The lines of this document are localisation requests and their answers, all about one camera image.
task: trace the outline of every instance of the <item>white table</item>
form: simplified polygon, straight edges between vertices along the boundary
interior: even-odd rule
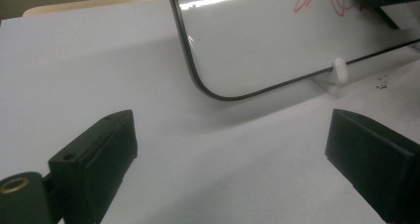
[[[305,80],[226,103],[194,86],[167,0],[7,20],[0,177],[47,174],[72,139],[131,108],[140,155],[105,224],[383,223],[325,158],[331,114],[420,142],[418,59],[406,48],[355,64],[337,97]]]

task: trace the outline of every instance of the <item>wooden edge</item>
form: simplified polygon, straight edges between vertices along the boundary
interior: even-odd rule
[[[123,4],[129,2],[141,2],[141,1],[152,1],[152,0],[86,0],[80,2],[54,4],[48,6],[40,6],[27,10],[23,17],[42,15],[48,13],[63,12],[69,10],[101,7],[106,5]]]

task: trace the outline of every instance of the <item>whiteboard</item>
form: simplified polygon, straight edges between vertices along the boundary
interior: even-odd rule
[[[170,0],[196,84],[239,100],[417,42],[358,0]]]

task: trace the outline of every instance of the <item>white surface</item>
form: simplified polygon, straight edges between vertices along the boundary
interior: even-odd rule
[[[380,9],[386,13],[399,29],[412,29],[420,27],[420,16],[414,12],[415,8],[420,8],[420,2],[392,4],[383,6]]]
[[[420,38],[356,0],[178,0],[203,84],[238,97]]]
[[[63,146],[131,108],[140,155],[104,224],[381,224],[325,158],[331,114],[420,142],[419,58],[407,48],[350,66],[338,97],[305,80],[225,103],[193,85],[166,0],[7,20],[0,177],[47,174]]]

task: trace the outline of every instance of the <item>whiteboard frame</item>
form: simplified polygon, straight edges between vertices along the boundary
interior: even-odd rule
[[[303,79],[307,79],[307,78],[313,77],[315,75],[318,75],[318,74],[321,74],[321,73],[324,73],[324,72],[330,72],[330,71],[333,70],[333,68],[330,66],[330,67],[318,70],[318,71],[313,72],[313,73],[309,73],[309,74],[306,74],[306,75],[303,75],[303,76],[300,76],[300,77],[297,77],[297,78],[294,78],[294,79],[290,79],[290,80],[287,80],[287,81],[284,81],[284,82],[280,82],[276,85],[273,85],[273,86],[270,86],[270,87],[267,87],[267,88],[264,88],[264,89],[260,89],[260,90],[257,90],[255,92],[239,95],[239,96],[227,97],[227,96],[218,95],[218,94],[212,92],[210,89],[208,89],[206,87],[206,85],[202,82],[202,80],[201,80],[201,78],[198,74],[197,68],[196,68],[195,63],[194,63],[193,55],[192,55],[192,49],[189,46],[188,35],[186,33],[186,30],[185,30],[185,25],[184,25],[184,22],[183,22],[183,19],[182,19],[182,13],[181,13],[181,9],[179,7],[178,0],[169,0],[169,2],[170,2],[170,6],[172,8],[176,28],[178,30],[178,35],[179,35],[181,45],[182,45],[182,50],[184,52],[185,60],[187,62],[188,70],[190,72],[192,80],[193,80],[194,84],[202,92],[204,92],[205,94],[207,94],[208,96],[210,96],[212,98],[215,98],[215,99],[221,100],[221,101],[228,101],[228,102],[245,100],[245,99],[252,98],[252,97],[258,96],[260,94],[272,91],[274,89],[289,85],[291,83],[294,83],[294,82],[297,82],[297,81],[300,81],[300,80],[303,80]],[[364,60],[364,59],[367,59],[367,58],[370,58],[370,57],[379,56],[379,55],[382,55],[382,54],[385,54],[385,53],[388,53],[388,52],[391,52],[391,51],[394,51],[394,50],[397,50],[397,49],[400,49],[400,48],[403,48],[403,47],[406,47],[406,46],[409,46],[409,45],[416,44],[418,42],[420,42],[420,38],[416,39],[416,40],[413,40],[413,41],[410,41],[410,42],[407,42],[407,43],[403,43],[403,44],[394,46],[394,47],[390,47],[388,49],[385,49],[385,50],[382,50],[382,51],[379,51],[379,52],[376,52],[376,53],[373,53],[373,54],[369,54],[367,56],[362,56],[362,57],[359,57],[359,58],[355,58],[355,59],[346,61],[346,64],[350,65],[350,64],[356,63],[358,61],[361,61],[361,60]]]

